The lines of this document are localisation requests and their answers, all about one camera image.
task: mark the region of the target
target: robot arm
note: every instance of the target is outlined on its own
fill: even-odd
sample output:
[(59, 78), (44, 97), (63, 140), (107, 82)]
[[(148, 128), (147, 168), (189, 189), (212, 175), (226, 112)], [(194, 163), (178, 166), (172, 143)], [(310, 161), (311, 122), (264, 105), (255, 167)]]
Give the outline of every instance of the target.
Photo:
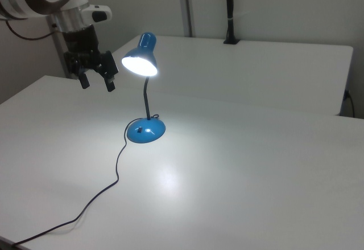
[(0, 20), (21, 20), (52, 16), (63, 33), (68, 51), (64, 54), (68, 71), (75, 74), (85, 89), (85, 72), (93, 69), (105, 81), (109, 92), (118, 68), (110, 51), (100, 53), (94, 24), (112, 18), (107, 6), (90, 5), (88, 0), (0, 0)]

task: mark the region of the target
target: power cord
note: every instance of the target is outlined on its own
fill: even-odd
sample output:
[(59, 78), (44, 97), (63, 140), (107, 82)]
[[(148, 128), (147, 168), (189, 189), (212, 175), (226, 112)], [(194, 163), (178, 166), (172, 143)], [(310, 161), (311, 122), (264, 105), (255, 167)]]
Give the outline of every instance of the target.
[(54, 33), (56, 33), (56, 32), (57, 32), (57, 31), (53, 31), (53, 32), (50, 32), (49, 34), (44, 35), (44, 36), (41, 36), (41, 37), (39, 37), (39, 38), (26, 38), (26, 37), (24, 37), (24, 36), (19, 35), (17, 32), (15, 32), (15, 31), (13, 30), (13, 28), (11, 28), (11, 26), (10, 26), (10, 24), (9, 24), (9, 21), (5, 21), (5, 23), (6, 23), (7, 27), (9, 28), (9, 30), (10, 30), (10, 31), (11, 31), (14, 35), (16, 35), (17, 37), (19, 37), (19, 38), (21, 38), (21, 39), (24, 39), (24, 40), (30, 40), (30, 41), (41, 40), (41, 39), (47, 38), (47, 37), (49, 37), (49, 36), (51, 36), (51, 35), (53, 35)]
[(353, 102), (353, 98), (351, 97), (350, 91), (348, 89), (346, 89), (344, 92), (343, 100), (345, 101), (346, 99), (350, 99), (351, 110), (353, 111), (353, 118), (355, 118), (354, 102)]
[[(153, 118), (159, 118), (159, 115), (158, 114), (155, 114), (155, 115), (153, 115)], [(77, 221), (82, 215), (83, 215), (83, 213), (86, 211), (86, 209), (89, 207), (89, 205), (97, 198), (97, 197), (99, 197), (102, 193), (104, 193), (106, 190), (108, 190), (108, 189), (110, 189), (111, 187), (113, 187), (114, 185), (116, 185), (118, 182), (119, 182), (119, 172), (118, 172), (118, 163), (119, 163), (119, 157), (120, 157), (120, 155), (121, 155), (121, 153), (124, 151), (124, 149), (126, 148), (126, 145), (127, 145), (127, 141), (126, 141), (126, 131), (127, 131), (127, 128), (133, 123), (133, 122), (135, 122), (136, 120), (140, 120), (141, 118), (137, 118), (137, 119), (134, 119), (134, 120), (132, 120), (132, 121), (130, 121), (129, 122), (129, 124), (127, 124), (126, 125), (126, 127), (125, 127), (125, 131), (124, 131), (124, 142), (125, 142), (125, 145), (123, 146), (123, 148), (120, 150), (120, 152), (119, 152), (119, 155), (118, 155), (118, 157), (117, 157), (117, 160), (116, 160), (116, 166), (115, 166), (115, 173), (116, 173), (116, 177), (117, 177), (117, 179), (116, 179), (116, 181), (115, 182), (113, 182), (112, 184), (110, 184), (109, 186), (107, 186), (107, 187), (105, 187), (103, 190), (101, 190), (99, 193), (97, 193), (96, 195), (95, 195), (95, 197), (93, 197), (89, 202), (88, 202), (88, 204), (86, 204), (86, 206), (84, 207), (84, 209), (81, 211), (81, 213), (77, 216), (77, 217), (75, 217), (73, 220), (70, 220), (69, 222), (66, 222), (66, 223), (63, 223), (63, 224), (60, 224), (60, 225), (58, 225), (58, 226), (56, 226), (56, 227), (53, 227), (53, 228), (51, 228), (51, 229), (49, 229), (49, 230), (46, 230), (46, 231), (44, 231), (44, 232), (42, 232), (42, 233), (39, 233), (38, 235), (35, 235), (35, 236), (33, 236), (33, 237), (30, 237), (30, 238), (28, 238), (28, 239), (26, 239), (26, 240), (22, 240), (22, 241), (19, 241), (19, 242), (17, 242), (17, 243), (13, 243), (12, 245), (11, 245), (11, 247), (15, 247), (15, 246), (17, 246), (17, 245), (19, 245), (19, 244), (23, 244), (23, 243), (26, 243), (26, 242), (28, 242), (28, 241), (31, 241), (31, 240), (33, 240), (33, 239), (36, 239), (37, 237), (41, 237), (41, 236), (43, 236), (43, 235), (45, 235), (45, 234), (47, 234), (47, 233), (49, 233), (49, 232), (51, 232), (51, 231), (53, 231), (53, 230), (55, 230), (55, 229), (58, 229), (58, 228), (60, 228), (60, 227), (62, 227), (62, 226), (66, 226), (66, 225), (68, 225), (68, 224), (70, 224), (70, 223), (74, 223), (75, 221)]]

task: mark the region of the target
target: light bulb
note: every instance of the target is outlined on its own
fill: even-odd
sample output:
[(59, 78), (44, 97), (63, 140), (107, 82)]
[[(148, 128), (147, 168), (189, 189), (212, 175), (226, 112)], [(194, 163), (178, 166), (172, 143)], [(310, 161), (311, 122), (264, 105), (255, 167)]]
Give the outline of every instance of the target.
[(154, 76), (157, 74), (157, 68), (148, 60), (143, 58), (127, 57), (121, 60), (121, 63), (129, 71), (143, 76)]

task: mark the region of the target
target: table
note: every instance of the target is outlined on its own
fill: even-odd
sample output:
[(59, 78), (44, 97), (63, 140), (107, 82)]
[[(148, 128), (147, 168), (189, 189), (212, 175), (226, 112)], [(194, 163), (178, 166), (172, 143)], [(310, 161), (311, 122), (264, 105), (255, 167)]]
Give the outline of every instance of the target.
[[(120, 60), (139, 36), (113, 53), (122, 86), (139, 88), (143, 78), (130, 75)], [(240, 41), (157, 36), (160, 74), (152, 91), (337, 115), (353, 48), (320, 44)]]
[[(115, 180), (140, 90), (44, 77), (0, 105), (0, 236), (73, 219)], [(26, 243), (64, 249), (364, 249), (362, 120), (150, 92), (167, 130), (129, 143), (121, 181), (76, 226)]]

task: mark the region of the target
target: desk lamp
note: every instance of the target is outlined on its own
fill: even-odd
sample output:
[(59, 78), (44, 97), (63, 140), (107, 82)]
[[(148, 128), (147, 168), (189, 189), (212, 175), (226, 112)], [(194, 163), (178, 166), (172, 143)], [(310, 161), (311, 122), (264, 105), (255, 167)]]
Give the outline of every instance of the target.
[(160, 138), (166, 131), (166, 126), (158, 118), (158, 115), (150, 116), (147, 85), (150, 76), (155, 76), (158, 72), (157, 62), (153, 50), (157, 38), (151, 32), (145, 32), (139, 40), (138, 46), (128, 52), (121, 63), (129, 71), (147, 76), (144, 84), (144, 103), (146, 106), (147, 118), (139, 119), (132, 123), (127, 130), (127, 137), (130, 141), (144, 144)]

